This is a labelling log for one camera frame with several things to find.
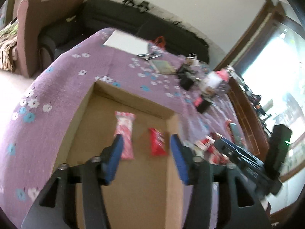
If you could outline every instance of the black sofa cushion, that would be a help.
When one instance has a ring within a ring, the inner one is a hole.
[[[151,15],[137,33],[137,36],[147,40],[154,40],[163,36],[166,41],[165,48],[168,52],[184,56],[196,53],[200,61],[209,62],[208,48],[203,47],[202,43],[196,39],[192,33],[182,28]]]
[[[79,19],[91,34],[106,27],[115,27],[136,34],[148,18],[149,14],[141,14],[138,9],[121,3],[110,0],[88,0]]]
[[[195,34],[150,13],[140,13],[135,7],[110,0],[88,0],[83,3],[72,22],[59,21],[44,28],[39,43],[51,52],[54,60],[107,27],[118,28],[146,40],[164,36],[165,48],[170,53],[185,56],[196,53],[200,61],[209,62],[208,45]]]

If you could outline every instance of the sofa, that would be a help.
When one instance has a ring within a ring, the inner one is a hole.
[[[83,0],[22,0],[17,12],[16,73],[31,77],[41,70],[38,36],[42,28],[73,15]]]
[[[88,0],[75,18],[59,20],[45,27],[39,35],[39,46],[50,63],[97,31],[113,27],[146,40],[164,36],[166,50],[175,55],[196,53],[200,61],[209,62],[208,44],[194,33],[156,17],[140,13],[131,6],[111,0]]]

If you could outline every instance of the purple bedspread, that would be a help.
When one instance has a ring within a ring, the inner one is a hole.
[[[186,92],[174,75],[156,74],[147,62],[104,46],[113,31],[103,29],[62,54],[33,82],[15,108],[0,144],[0,207],[18,228],[51,175],[74,113],[98,79],[179,113],[183,139],[195,141],[213,131],[229,137],[225,121],[238,124],[227,95],[216,97],[216,106],[201,115],[192,104],[199,94],[196,88]],[[152,48],[176,68],[185,59]]]

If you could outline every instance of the red candy wrapper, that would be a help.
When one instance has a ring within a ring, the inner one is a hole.
[[[121,134],[123,136],[124,148],[121,159],[134,159],[132,149],[132,123],[135,115],[132,113],[115,112],[117,118],[117,125],[114,136]]]
[[[151,153],[153,156],[165,156],[167,152],[164,150],[164,139],[162,134],[155,128],[149,128]]]

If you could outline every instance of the blue gripper pad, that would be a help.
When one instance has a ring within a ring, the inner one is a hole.
[[[193,185],[193,175],[191,172],[193,153],[191,149],[182,145],[177,134],[173,134],[170,138],[170,149],[183,184]]]
[[[115,173],[121,159],[123,146],[123,137],[121,134],[118,134],[115,137],[112,146],[105,148],[101,154],[102,171],[104,172],[104,180],[107,185],[114,180]]]

